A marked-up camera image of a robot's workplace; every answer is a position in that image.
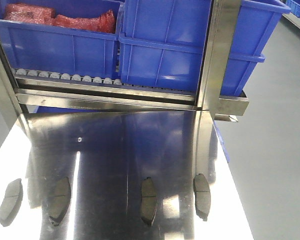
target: gray floor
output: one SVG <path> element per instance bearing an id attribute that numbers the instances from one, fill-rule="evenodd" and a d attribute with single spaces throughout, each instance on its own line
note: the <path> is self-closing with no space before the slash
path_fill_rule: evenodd
<path id="1" fill-rule="evenodd" d="M 217 124 L 254 239 L 300 240 L 300 31 L 282 20 L 263 53 L 245 115 Z"/>

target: red bag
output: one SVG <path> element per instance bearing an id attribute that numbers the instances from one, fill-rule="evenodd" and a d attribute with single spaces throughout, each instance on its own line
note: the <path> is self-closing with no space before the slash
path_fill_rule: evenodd
<path id="1" fill-rule="evenodd" d="M 109 10 L 95 18 L 71 18 L 63 15 L 58 15 L 54 18 L 55 15 L 56 11 L 51 7 L 36 6 L 25 3 L 13 3 L 8 4 L 5 7 L 4 19 L 111 34 L 116 32 L 116 19 L 112 10 Z"/>
<path id="2" fill-rule="evenodd" d="M 5 7 L 5 20 L 32 24 L 52 23 L 56 11 L 51 7 L 12 3 Z"/>
<path id="3" fill-rule="evenodd" d="M 58 15 L 54 19 L 54 26 L 83 29 L 95 32 L 111 33 L 116 32 L 116 19 L 112 10 L 103 13 L 96 18 L 71 18 Z"/>

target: blue crate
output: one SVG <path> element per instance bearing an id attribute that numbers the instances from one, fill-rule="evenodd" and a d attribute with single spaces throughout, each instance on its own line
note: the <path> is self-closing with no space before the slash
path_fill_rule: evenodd
<path id="1" fill-rule="evenodd" d="M 126 0 L 123 32 L 129 38 L 203 47 L 211 0 Z"/>
<path id="2" fill-rule="evenodd" d="M 176 45 L 119 35 L 121 81 L 126 84 L 195 92 L 202 47 Z"/>
<path id="3" fill-rule="evenodd" d="M 291 12 L 300 18 L 300 0 L 286 0 L 285 4 L 291 8 Z"/>
<path id="4" fill-rule="evenodd" d="M 5 6 L 17 0 L 0 0 L 0 40 L 13 68 L 35 69 L 116 78 L 119 24 L 116 34 L 2 20 Z M 23 0 L 55 8 L 67 17 L 92 18 L 112 9 L 120 21 L 124 4 L 111 0 Z"/>
<path id="5" fill-rule="evenodd" d="M 242 0 L 231 52 L 260 56 L 281 15 L 289 12 L 279 0 Z"/>
<path id="6" fill-rule="evenodd" d="M 91 112 L 98 112 L 98 110 L 38 106 L 34 112 L 36 114 L 68 114 L 68 113 L 91 113 Z"/>
<path id="7" fill-rule="evenodd" d="M 238 97 L 257 63 L 263 63 L 265 59 L 263 54 L 261 56 L 251 56 L 230 53 L 220 94 Z"/>

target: metal shelf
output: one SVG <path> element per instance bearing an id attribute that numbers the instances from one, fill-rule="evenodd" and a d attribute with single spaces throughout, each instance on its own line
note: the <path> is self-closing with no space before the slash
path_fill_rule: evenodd
<path id="1" fill-rule="evenodd" d="M 293 15 L 292 13 L 290 14 L 283 14 L 283 16 L 288 19 L 291 23 L 293 23 L 297 28 L 300 29 L 300 18 L 297 16 Z"/>

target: stainless steel table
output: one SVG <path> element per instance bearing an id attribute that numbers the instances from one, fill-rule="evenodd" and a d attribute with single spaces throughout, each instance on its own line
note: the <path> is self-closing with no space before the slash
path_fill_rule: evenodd
<path id="1" fill-rule="evenodd" d="M 210 186 L 207 221 L 195 210 L 197 174 Z M 64 177 L 71 201 L 53 226 L 49 194 Z M 140 217 L 147 177 L 158 201 L 151 227 Z M 22 114 L 0 149 L 0 205 L 18 178 L 22 204 L 1 240 L 253 239 L 207 111 Z"/>

